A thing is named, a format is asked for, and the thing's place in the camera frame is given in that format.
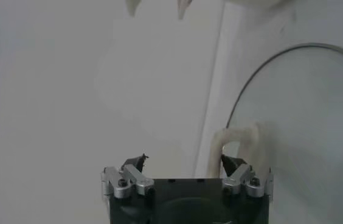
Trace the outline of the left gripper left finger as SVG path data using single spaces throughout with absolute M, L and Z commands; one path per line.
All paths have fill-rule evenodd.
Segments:
M 146 154 L 127 159 L 120 169 L 105 167 L 101 174 L 103 198 L 130 198 L 133 193 L 146 197 L 154 191 L 154 179 L 146 177 L 142 171 Z

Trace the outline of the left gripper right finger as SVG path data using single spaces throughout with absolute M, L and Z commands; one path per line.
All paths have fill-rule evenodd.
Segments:
M 244 189 L 252 198 L 262 198 L 265 195 L 273 197 L 274 176 L 270 167 L 261 177 L 241 158 L 222 155 L 221 163 L 226 173 L 226 177 L 222 179 L 222 187 L 232 195 L 238 195 Z

